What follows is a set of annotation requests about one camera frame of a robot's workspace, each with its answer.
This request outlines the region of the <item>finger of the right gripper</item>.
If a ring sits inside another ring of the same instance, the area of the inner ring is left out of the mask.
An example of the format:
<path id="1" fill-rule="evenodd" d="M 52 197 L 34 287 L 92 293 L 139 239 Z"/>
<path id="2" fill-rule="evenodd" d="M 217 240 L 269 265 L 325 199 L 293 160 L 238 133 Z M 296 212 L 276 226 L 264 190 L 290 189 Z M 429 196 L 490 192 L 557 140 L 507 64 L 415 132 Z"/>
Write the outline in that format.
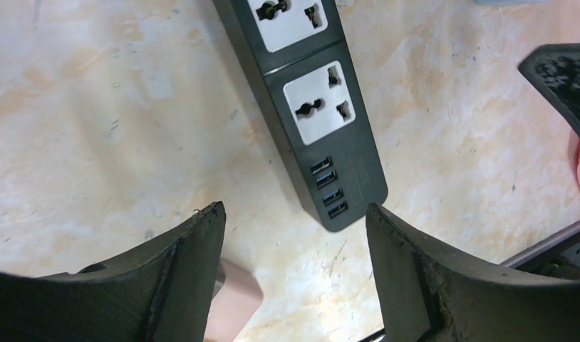
<path id="1" fill-rule="evenodd" d="M 580 138 L 580 43 L 542 45 L 518 70 Z"/>

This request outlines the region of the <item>pink brown charger plug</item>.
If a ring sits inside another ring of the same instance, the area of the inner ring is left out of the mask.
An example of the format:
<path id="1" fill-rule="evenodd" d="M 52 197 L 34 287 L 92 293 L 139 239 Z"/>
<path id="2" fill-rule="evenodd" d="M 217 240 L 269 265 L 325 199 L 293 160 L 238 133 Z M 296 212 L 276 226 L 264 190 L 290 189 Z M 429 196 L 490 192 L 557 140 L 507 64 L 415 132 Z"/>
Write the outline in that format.
<path id="1" fill-rule="evenodd" d="M 261 306 L 263 299 L 262 289 L 249 271 L 221 259 L 204 340 L 233 341 Z"/>

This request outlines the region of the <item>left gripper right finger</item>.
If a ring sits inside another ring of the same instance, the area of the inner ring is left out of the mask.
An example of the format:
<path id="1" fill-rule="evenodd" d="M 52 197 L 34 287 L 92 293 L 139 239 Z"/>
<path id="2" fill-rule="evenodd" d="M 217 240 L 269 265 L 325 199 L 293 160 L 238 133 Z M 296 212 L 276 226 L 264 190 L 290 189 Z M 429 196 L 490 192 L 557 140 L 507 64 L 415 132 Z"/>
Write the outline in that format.
<path id="1" fill-rule="evenodd" d="M 494 264 L 370 204 L 384 341 L 580 341 L 580 280 Z"/>

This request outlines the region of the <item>black power strip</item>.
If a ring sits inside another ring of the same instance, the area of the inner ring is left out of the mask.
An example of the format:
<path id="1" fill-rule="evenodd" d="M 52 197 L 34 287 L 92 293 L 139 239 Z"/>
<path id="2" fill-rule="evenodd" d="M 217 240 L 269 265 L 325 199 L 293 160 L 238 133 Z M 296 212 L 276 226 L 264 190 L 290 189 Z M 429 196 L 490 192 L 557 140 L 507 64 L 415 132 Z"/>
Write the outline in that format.
<path id="1" fill-rule="evenodd" d="M 334 1 L 215 7 L 301 206 L 339 232 L 388 187 Z"/>

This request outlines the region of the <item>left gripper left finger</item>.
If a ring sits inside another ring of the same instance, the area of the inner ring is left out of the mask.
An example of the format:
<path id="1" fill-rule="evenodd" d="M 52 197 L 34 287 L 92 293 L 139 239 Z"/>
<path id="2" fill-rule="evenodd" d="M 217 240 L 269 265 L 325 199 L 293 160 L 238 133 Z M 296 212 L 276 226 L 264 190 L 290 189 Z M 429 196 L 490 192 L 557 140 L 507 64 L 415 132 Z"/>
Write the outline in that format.
<path id="1" fill-rule="evenodd" d="M 76 274 L 0 272 L 0 341 L 202 341 L 226 218 L 213 202 Z"/>

